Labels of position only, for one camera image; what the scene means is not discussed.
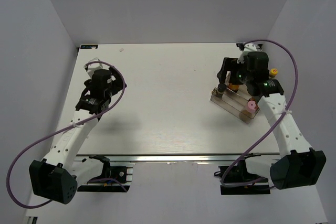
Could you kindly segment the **yellow oil bottle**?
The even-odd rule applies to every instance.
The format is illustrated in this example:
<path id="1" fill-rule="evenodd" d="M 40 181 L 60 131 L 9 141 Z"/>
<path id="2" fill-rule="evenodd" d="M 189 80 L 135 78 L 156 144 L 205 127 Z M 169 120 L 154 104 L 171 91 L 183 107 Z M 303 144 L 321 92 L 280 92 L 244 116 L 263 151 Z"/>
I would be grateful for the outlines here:
<path id="1" fill-rule="evenodd" d="M 272 68 L 269 70 L 269 78 L 275 79 L 277 75 L 278 75 L 278 69 Z"/>

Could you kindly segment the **black lid pepper shaker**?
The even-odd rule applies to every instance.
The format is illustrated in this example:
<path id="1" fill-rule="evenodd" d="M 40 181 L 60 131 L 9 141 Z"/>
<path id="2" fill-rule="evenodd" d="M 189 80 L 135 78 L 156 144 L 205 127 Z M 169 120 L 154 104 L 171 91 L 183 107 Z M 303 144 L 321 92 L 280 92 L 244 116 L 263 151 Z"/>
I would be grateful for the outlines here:
<path id="1" fill-rule="evenodd" d="M 223 97 L 223 94 L 224 94 L 226 88 L 227 88 L 226 84 L 219 83 L 218 86 L 217 86 L 217 88 L 215 89 L 215 92 L 214 92 L 215 96 L 217 98 L 221 99 Z"/>

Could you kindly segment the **red lid sauce jar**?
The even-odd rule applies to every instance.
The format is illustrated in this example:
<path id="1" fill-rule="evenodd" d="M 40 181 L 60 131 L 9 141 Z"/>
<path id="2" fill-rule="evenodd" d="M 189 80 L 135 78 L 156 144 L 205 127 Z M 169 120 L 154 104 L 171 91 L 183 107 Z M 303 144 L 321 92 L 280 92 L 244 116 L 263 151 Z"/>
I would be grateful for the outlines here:
<path id="1" fill-rule="evenodd" d="M 232 84 L 230 81 L 230 77 L 231 77 L 231 72 L 229 72 L 229 74 L 227 75 L 226 81 L 228 83 L 228 88 L 230 90 L 232 90 L 233 92 L 237 93 L 239 90 L 240 85 L 238 84 Z"/>

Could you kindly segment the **pink lid spice shaker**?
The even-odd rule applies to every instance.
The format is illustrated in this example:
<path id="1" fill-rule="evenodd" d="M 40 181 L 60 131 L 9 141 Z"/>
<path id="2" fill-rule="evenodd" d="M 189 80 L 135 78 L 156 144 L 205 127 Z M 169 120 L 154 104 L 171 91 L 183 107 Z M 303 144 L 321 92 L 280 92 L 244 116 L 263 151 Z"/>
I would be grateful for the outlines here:
<path id="1" fill-rule="evenodd" d="M 258 104 L 255 100 L 249 100 L 245 107 L 242 109 L 242 114 L 250 119 L 253 119 L 259 111 Z"/>

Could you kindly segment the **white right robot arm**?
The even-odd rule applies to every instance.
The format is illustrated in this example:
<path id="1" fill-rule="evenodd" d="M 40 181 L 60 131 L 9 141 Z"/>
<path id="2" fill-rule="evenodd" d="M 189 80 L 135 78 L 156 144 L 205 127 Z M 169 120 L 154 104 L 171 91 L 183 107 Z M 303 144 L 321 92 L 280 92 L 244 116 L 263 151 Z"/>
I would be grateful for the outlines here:
<path id="1" fill-rule="evenodd" d="M 224 171 L 220 181 L 224 187 L 246 186 L 264 178 L 279 190 L 311 186 L 317 183 L 326 164 L 324 152 L 314 150 L 299 130 L 280 82 L 269 76 L 268 62 L 268 55 L 259 51 L 248 52 L 238 59 L 225 57 L 217 74 L 220 91 L 227 87 L 227 75 L 231 84 L 244 84 L 270 125 L 270 129 Z M 280 159 L 273 162 L 262 156 L 250 156 L 249 152 L 269 134 L 276 139 Z M 241 160 L 245 163 L 238 166 L 237 175 L 244 182 L 227 183 L 225 178 Z"/>

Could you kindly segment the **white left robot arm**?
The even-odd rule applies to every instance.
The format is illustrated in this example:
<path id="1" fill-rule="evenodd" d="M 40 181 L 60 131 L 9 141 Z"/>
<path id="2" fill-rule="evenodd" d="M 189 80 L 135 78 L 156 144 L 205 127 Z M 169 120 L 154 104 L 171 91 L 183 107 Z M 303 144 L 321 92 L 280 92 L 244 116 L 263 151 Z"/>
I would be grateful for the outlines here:
<path id="1" fill-rule="evenodd" d="M 68 204 L 78 187 L 94 180 L 104 182 L 111 177 L 110 160 L 101 155 L 75 160 L 91 130 L 98 124 L 112 96 L 126 88 L 115 68 L 90 70 L 80 100 L 70 123 L 55 146 L 41 161 L 32 161 L 29 175 L 37 196 Z"/>

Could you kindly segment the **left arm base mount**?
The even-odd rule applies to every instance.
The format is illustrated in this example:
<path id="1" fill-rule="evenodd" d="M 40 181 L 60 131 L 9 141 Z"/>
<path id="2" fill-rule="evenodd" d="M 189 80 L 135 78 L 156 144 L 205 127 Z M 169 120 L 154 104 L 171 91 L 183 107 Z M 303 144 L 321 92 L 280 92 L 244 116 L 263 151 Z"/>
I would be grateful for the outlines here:
<path id="1" fill-rule="evenodd" d="M 78 187 L 78 192 L 127 193 L 132 181 L 133 168 L 126 165 L 111 165 L 110 160 L 101 155 L 89 156 L 90 161 L 99 161 L 102 172 L 86 184 Z"/>

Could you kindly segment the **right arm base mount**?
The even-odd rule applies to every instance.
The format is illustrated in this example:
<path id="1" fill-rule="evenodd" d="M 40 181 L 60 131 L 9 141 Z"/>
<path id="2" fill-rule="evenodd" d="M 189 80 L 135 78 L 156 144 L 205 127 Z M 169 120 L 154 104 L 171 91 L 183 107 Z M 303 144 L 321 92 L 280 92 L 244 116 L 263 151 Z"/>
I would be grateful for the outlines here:
<path id="1" fill-rule="evenodd" d="M 227 184 L 248 183 L 239 187 L 224 187 L 221 185 L 220 194 L 222 196 L 233 195 L 269 195 L 271 193 L 268 179 L 265 178 L 258 182 L 252 183 L 253 180 L 260 179 L 261 177 L 255 174 L 250 174 L 247 171 L 244 160 L 239 161 L 228 173 L 224 179 Z"/>

